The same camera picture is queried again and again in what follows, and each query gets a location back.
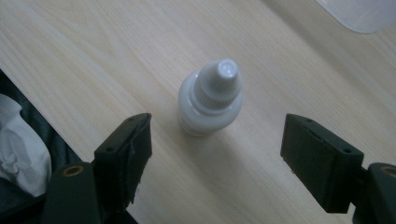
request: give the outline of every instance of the table surface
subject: table surface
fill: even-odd
[[[309,117],[396,163],[396,24],[362,35],[315,0],[0,1],[0,67],[84,161],[150,112],[139,223],[351,223],[326,214],[280,157],[285,116]],[[183,79],[234,59],[235,122],[206,138],[177,118]]]

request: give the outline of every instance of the light wood tabletop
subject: light wood tabletop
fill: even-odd
[[[178,123],[183,79],[234,59],[244,103],[205,138]],[[84,161],[132,115],[153,155],[128,210],[147,223],[351,223],[280,157],[287,113],[396,163],[396,24],[363,35],[315,0],[1,0],[0,68]]]

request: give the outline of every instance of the clear plastic container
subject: clear plastic container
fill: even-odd
[[[360,33],[379,31],[396,21],[396,0],[317,0],[345,27]]]

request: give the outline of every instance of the bottle body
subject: bottle body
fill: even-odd
[[[242,94],[221,110],[205,107],[197,100],[194,85],[199,71],[188,75],[178,92],[179,121],[183,129],[194,136],[206,136],[231,124],[242,107]]]

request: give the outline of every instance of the white bottle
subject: white bottle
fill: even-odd
[[[193,72],[178,92],[179,120],[195,136],[209,135],[231,124],[242,107],[238,65],[224,59]]]

